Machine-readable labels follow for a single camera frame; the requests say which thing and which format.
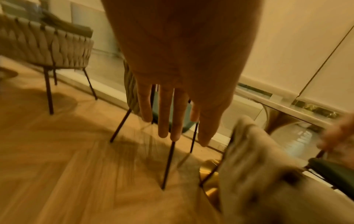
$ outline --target beige fabric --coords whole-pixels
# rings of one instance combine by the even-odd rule
[[[354,223],[354,203],[305,177],[249,117],[241,117],[219,170],[226,223]]]
[[[129,69],[128,63],[124,60],[124,87],[126,94],[126,102],[133,113],[140,112],[138,92],[136,90],[135,78],[132,71]]]
[[[11,46],[1,55],[58,68],[86,67],[93,47],[90,38],[9,15],[0,15],[0,41]]]

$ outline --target green chair seat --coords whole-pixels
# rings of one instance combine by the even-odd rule
[[[354,170],[318,158],[310,159],[309,166],[354,200]]]
[[[195,122],[192,122],[190,119],[191,110],[192,110],[192,106],[189,103],[187,105],[187,109],[185,110],[185,113],[184,113],[182,133],[185,133],[186,131],[188,131],[195,124]],[[155,93],[155,96],[154,96],[154,103],[152,105],[152,117],[153,117],[153,122],[157,124],[158,120],[159,120],[159,94],[158,93]],[[171,109],[170,109],[169,132],[171,132],[172,118],[173,118],[173,103],[171,104]]]

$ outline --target table leg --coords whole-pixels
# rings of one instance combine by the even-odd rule
[[[270,108],[266,105],[263,105],[266,114],[267,122],[265,124],[264,130],[270,135],[278,128],[289,124],[296,124],[301,122],[299,119],[292,117],[288,114],[285,114],[281,111]],[[207,160],[199,168],[199,178],[204,180],[215,167],[220,165],[220,160]],[[202,186],[202,189],[210,201],[210,203],[218,210],[220,209],[220,199],[219,199],[219,172],[216,171],[209,180],[207,180]]]

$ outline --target herringbone wooden floor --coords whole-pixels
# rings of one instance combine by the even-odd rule
[[[44,76],[13,61],[0,80],[0,224],[220,223],[198,170],[220,154],[182,137],[166,190],[170,140],[125,110],[59,82],[50,116]]]

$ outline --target parquet floor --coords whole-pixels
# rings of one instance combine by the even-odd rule
[[[0,224],[221,223],[198,188],[198,170],[220,154],[182,137],[166,190],[160,185],[170,140],[125,110],[13,61],[0,80]]]

